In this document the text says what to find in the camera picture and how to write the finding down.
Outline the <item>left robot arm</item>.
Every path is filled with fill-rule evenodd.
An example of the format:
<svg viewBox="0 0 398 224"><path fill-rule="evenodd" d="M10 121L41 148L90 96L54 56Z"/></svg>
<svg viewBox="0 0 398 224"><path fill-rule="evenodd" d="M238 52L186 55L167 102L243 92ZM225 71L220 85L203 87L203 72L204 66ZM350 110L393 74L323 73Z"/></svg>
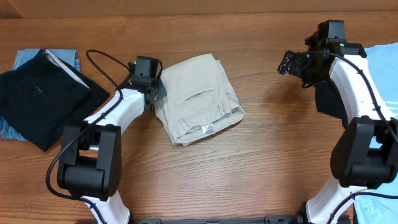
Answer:
<svg viewBox="0 0 398 224"><path fill-rule="evenodd" d="M113 98L83 121L65 126L57 184L67 199L85 203L97 223L133 223L121 199L122 135L155 101L166 96L160 79L163 66L157 58L138 56L127 65L125 80L116 85Z"/></svg>

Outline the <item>beige khaki shorts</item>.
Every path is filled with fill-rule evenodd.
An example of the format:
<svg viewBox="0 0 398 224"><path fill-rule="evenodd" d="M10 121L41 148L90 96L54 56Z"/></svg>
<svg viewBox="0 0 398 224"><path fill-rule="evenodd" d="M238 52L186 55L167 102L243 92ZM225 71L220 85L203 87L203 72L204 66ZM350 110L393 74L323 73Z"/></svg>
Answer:
<svg viewBox="0 0 398 224"><path fill-rule="evenodd" d="M155 103L155 115L173 145L187 146L244 118L221 61L212 54L166 68L161 81L167 96Z"/></svg>

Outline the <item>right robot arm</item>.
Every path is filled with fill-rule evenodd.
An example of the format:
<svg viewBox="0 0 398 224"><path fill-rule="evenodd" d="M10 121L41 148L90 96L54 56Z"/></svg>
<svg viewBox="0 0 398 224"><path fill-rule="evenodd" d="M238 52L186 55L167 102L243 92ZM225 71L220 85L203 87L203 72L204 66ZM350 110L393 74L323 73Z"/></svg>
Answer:
<svg viewBox="0 0 398 224"><path fill-rule="evenodd" d="M317 110L339 118L344 133L331 152L331 177L295 215L268 215L266 223L349 223L345 210L362 196L377 196L397 176L397 120L369 72L363 46L345 39L343 21L321 22L305 52L286 51L278 67L302 88L315 88Z"/></svg>

